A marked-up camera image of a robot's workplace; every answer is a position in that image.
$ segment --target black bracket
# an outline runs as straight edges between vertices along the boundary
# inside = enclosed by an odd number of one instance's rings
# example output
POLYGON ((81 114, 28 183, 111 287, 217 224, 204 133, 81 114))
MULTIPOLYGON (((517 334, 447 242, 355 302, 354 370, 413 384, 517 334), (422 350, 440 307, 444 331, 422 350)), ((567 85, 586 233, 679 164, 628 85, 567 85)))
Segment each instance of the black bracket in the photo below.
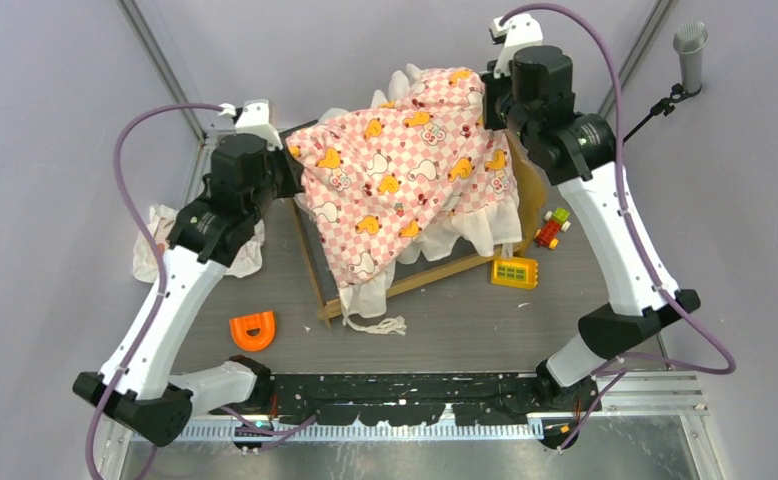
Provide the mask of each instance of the black bracket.
MULTIPOLYGON (((675 297, 687 313, 701 307, 701 299, 695 290, 679 290, 675 297)), ((646 308, 641 316, 629 316, 615 313, 607 303, 581 317, 577 326, 581 338, 592 353, 609 360, 651 338, 680 318, 671 305, 656 311, 646 308)))
POLYGON ((701 93, 701 89, 699 88, 698 91, 689 93, 686 90, 684 90, 683 85, 680 83, 676 83, 672 86, 672 91, 669 93, 668 97, 661 98, 659 102, 655 103, 653 107, 651 107, 651 110, 649 111, 648 115, 645 116, 645 118, 642 119, 635 127, 633 127, 633 130, 628 132, 627 135, 625 135, 624 142, 627 142, 630 137, 634 136, 636 132, 639 131, 640 128, 644 127, 646 123, 648 123, 649 120, 651 120, 654 117, 660 116, 662 113, 664 117, 668 117, 672 112, 675 111, 675 104, 680 103, 688 98, 692 98, 696 95, 701 93))
MULTIPOLYGON (((271 371, 259 362, 242 355, 230 357, 257 376, 254 390, 244 404, 266 406, 274 393, 271 371)), ((106 392, 104 377, 99 372, 82 372, 74 381, 72 390, 92 406, 97 406, 106 392)), ((136 392, 121 394, 112 391, 103 413, 116 422, 135 431, 157 447, 164 447, 177 438, 192 416, 194 392, 168 384, 160 398, 138 400, 136 392)))

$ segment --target white ruffled fabric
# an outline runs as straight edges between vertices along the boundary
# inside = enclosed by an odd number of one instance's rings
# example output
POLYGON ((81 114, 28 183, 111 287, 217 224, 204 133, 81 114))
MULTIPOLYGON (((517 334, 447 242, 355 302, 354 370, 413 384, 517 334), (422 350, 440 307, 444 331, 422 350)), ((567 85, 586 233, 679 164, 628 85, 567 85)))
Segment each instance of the white ruffled fabric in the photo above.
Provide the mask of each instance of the white ruffled fabric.
MULTIPOLYGON (((375 91, 371 107, 375 108, 387 101, 406 96, 410 91, 410 84, 415 83, 420 75, 421 70, 412 64, 407 65, 406 73, 396 71, 389 82, 388 98, 382 91, 375 91)), ((319 122, 345 113, 348 112, 331 108, 321 116, 319 122)), ((502 245, 512 251, 512 244, 522 240, 518 203, 518 191, 514 188, 511 197, 501 203, 487 205, 475 212, 445 216, 428 225, 410 246, 400 253, 396 262, 412 264, 421 255, 431 262, 443 259, 451 255, 460 237, 471 242, 477 254, 484 257, 494 255, 495 249, 502 245)), ((386 318, 372 326, 361 326, 350 319, 351 315, 375 318, 386 314, 386 290, 392 286, 395 279, 395 265, 396 263, 392 262, 366 283, 339 289, 344 325, 366 333, 406 334, 406 321, 403 317, 386 318)))

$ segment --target toy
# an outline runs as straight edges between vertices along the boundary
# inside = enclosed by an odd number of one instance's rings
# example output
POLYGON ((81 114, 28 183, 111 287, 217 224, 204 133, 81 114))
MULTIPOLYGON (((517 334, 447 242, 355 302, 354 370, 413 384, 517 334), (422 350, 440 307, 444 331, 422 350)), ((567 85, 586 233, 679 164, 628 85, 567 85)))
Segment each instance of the toy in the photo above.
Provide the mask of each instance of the toy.
POLYGON ((557 240, 557 232, 560 230, 566 231, 571 226, 569 223, 569 211, 565 208, 558 208, 545 214, 545 226, 536 231, 536 235, 533 241, 540 247, 548 247, 551 250, 557 248, 557 244, 560 243, 557 240))
POLYGON ((492 262, 492 284, 503 287, 536 288, 538 265, 530 258, 497 258, 492 262))
POLYGON ((276 332, 274 312, 271 310, 230 319, 230 334, 242 350, 258 352, 267 347, 276 332))

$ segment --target gray wall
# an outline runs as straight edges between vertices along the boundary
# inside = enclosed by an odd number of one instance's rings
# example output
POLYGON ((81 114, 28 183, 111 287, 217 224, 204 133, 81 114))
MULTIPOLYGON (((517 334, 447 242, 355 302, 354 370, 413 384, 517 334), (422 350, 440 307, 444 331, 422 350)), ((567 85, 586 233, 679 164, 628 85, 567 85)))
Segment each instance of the gray wall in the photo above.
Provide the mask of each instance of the gray wall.
MULTIPOLYGON (((71 393, 126 332, 147 287, 111 151, 169 103, 113 1, 0 1, 0 479, 83 478, 92 408, 71 393)), ((197 145, 179 114, 126 149, 135 198, 175 204, 197 145)))
MULTIPOLYGON (((653 0, 562 0, 604 34, 619 63, 653 0)), ((146 0, 139 2, 190 99, 241 104, 269 98, 279 127, 317 118, 329 107, 366 108, 375 89, 407 63, 421 68, 486 68, 499 47, 493 18, 515 0, 146 0)), ((575 60, 580 108, 595 111, 609 89, 600 57, 579 26, 541 12, 545 41, 575 60)), ((202 115, 206 124, 224 120, 202 115)))
MULTIPOLYGON (((778 478, 778 2, 680 2, 625 92, 628 126, 679 81, 671 47, 682 23, 710 40, 704 91, 626 147, 648 231, 698 318, 739 360, 702 376, 727 458, 740 479, 778 478)), ((663 336, 677 357, 722 361, 685 325, 663 336)))

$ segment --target orange plastic piece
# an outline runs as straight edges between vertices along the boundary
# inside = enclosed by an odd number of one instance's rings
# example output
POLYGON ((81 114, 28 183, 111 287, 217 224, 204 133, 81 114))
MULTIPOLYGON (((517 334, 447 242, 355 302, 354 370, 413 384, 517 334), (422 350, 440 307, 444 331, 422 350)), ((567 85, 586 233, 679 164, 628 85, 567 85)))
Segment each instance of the orange plastic piece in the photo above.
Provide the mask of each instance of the orange plastic piece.
POLYGON ((230 333, 236 346, 249 352, 258 352, 274 340, 276 326, 271 310, 230 319, 230 333), (248 332, 259 330, 256 335, 248 332))

